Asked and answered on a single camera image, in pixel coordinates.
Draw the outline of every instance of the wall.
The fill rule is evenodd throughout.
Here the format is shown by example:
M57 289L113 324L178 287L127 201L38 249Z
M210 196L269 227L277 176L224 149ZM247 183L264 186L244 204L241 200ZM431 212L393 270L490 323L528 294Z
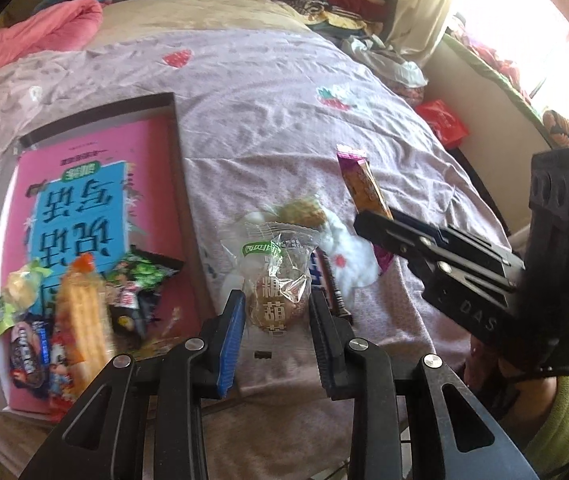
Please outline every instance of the wall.
M506 92L464 61L450 40L440 42L424 67L425 101L442 99L469 129L460 150L514 233L531 217L531 157L549 146Z

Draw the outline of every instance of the blue gripper pad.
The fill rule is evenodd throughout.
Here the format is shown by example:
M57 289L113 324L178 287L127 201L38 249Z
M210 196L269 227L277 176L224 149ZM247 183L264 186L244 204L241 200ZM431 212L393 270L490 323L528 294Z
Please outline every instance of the blue gripper pad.
M240 355L240 343L242 343L242 334L247 317L245 303L245 295L239 290L232 290L224 307L225 314L228 308L232 309L232 314L224 343L222 343L222 350L220 351L220 370L218 372L218 380L216 381L220 399L227 395L236 373L236 365Z

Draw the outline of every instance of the curtain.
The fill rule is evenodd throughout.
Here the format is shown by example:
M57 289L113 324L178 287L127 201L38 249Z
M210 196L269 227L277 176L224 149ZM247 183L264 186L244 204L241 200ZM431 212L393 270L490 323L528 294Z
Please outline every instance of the curtain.
M424 66L442 39L453 0L397 0L395 23L385 43Z

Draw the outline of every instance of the patterned cushion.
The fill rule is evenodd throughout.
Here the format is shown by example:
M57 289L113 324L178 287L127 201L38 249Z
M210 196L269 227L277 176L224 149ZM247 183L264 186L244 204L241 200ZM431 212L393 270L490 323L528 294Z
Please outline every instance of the patterned cushion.
M555 110L547 110L542 115L542 122L551 134L551 139L559 148L569 147L569 120Z

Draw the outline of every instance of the pink book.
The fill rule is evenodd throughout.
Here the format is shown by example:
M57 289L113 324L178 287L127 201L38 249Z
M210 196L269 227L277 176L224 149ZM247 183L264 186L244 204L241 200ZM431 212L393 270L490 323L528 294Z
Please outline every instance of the pink book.
M102 272L110 270L130 245L186 259L169 135L174 135L169 119L160 116L21 155L10 198L2 283L8 273L35 257L53 271L31 313L52 315L60 277L80 253L91 252ZM186 266L165 284L154 316L159 321L149 328L149 338L198 333L196 296ZM9 337L5 335L7 345ZM48 358L46 348L39 351ZM49 411L46 383L39 388L19 386L19 381L11 381L11 409Z

